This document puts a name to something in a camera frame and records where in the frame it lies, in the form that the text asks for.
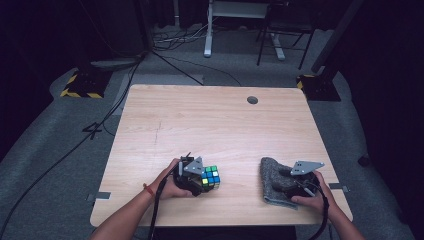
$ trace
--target table top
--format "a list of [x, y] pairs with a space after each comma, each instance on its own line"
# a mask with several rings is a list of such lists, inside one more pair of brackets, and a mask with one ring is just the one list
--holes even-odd
[[[247, 98], [254, 96], [257, 104]], [[93, 226], [151, 183], [175, 157], [201, 156], [217, 165], [219, 189], [160, 202], [157, 226], [319, 224], [308, 207], [293, 210], [264, 202], [262, 157], [286, 166], [323, 162], [327, 183], [338, 183], [306, 98], [295, 88], [133, 85], [125, 104], [97, 199]], [[342, 190], [332, 190], [352, 219]], [[153, 207], [140, 222], [150, 225]]]

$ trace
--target rubik's cube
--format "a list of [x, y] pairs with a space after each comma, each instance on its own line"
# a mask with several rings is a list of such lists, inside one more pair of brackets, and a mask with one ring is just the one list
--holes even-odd
[[205, 167], [202, 173], [202, 187], [205, 191], [218, 189], [221, 179], [216, 166]]

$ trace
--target chair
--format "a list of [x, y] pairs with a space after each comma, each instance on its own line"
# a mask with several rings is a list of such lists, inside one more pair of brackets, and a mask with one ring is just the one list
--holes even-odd
[[274, 34], [300, 34], [291, 48], [296, 46], [304, 34], [309, 34], [308, 43], [303, 50], [302, 60], [300, 61], [299, 70], [302, 68], [303, 61], [305, 60], [306, 53], [308, 52], [309, 45], [315, 32], [313, 26], [313, 8], [312, 0], [284, 0], [272, 1], [267, 8], [267, 13], [264, 20], [264, 25], [259, 31], [256, 41], [262, 34], [261, 49], [258, 56], [256, 65], [259, 66], [264, 47], [265, 37], [267, 33]]

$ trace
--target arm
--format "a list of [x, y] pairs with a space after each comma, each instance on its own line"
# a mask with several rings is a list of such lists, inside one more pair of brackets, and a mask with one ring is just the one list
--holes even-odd
[[[178, 161], [179, 159], [172, 160], [171, 164], [169, 164], [169, 166], [164, 169], [150, 185], [150, 188], [154, 193], [156, 193], [160, 181], [178, 163]], [[168, 182], [163, 189], [161, 199], [188, 196], [191, 196], [191, 192], [179, 189], [175, 186], [173, 178], [169, 177]], [[132, 239], [138, 223], [153, 202], [154, 197], [148, 191], [141, 191], [131, 201], [100, 224], [96, 231], [94, 231], [91, 235], [90, 239]]]
[[[325, 184], [321, 173], [318, 171], [315, 171], [314, 173], [320, 182], [322, 191], [328, 198], [328, 203], [330, 204], [330, 207], [328, 208], [328, 218], [330, 219], [340, 238], [343, 240], [365, 239], [361, 232], [359, 232], [355, 225], [353, 225], [353, 223], [349, 220], [349, 218], [347, 218], [344, 212], [337, 205], [336, 201], [334, 200], [334, 196], [331, 193], [331, 190], [328, 188], [327, 184]], [[291, 200], [295, 203], [310, 206], [322, 214], [324, 202], [320, 193], [318, 193], [315, 197], [294, 196]]]

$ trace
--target gray floor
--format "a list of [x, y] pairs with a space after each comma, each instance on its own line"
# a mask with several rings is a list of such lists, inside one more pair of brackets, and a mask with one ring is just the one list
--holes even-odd
[[[204, 39], [159, 54], [225, 71], [242, 86], [296, 87], [296, 76], [311, 73], [310, 67], [331, 32], [316, 33], [302, 70], [297, 69], [301, 52], [286, 50], [287, 59], [282, 62], [276, 59], [271, 48], [265, 49], [261, 65], [256, 66], [259, 52], [259, 43], [254, 41], [256, 34], [246, 30], [217, 33], [211, 58], [203, 57]], [[283, 44], [291, 40], [292, 37], [282, 37]], [[203, 76], [205, 85], [238, 86], [226, 73], [168, 60], [188, 74]], [[104, 99], [61, 98], [60, 92], [72, 72], [70, 69], [51, 85], [55, 100], [25, 131], [0, 165], [0, 224], [25, 189], [83, 139], [85, 133], [81, 130], [103, 119], [124, 79], [128, 78], [128, 70], [115, 72]], [[153, 54], [139, 66], [134, 79], [146, 74], [181, 75]], [[357, 159], [366, 153], [361, 124], [346, 81], [337, 75], [334, 83], [341, 102], [309, 102], [309, 106], [340, 182], [351, 189], [346, 197], [354, 223], [368, 239], [413, 239], [409, 227], [399, 222], [396, 201], [378, 173], [372, 166], [362, 168], [357, 164]], [[105, 124], [107, 129], [115, 132], [119, 120], [120, 115], [111, 116]], [[89, 222], [92, 203], [87, 202], [86, 197], [98, 190], [113, 139], [105, 131], [96, 134], [94, 140], [85, 141], [50, 171], [19, 204], [3, 238], [86, 239], [94, 229]], [[318, 226], [297, 226], [296, 229], [298, 239], [308, 239]], [[145, 230], [140, 228], [137, 236], [144, 239]], [[325, 231], [320, 239], [329, 239], [329, 233]]]

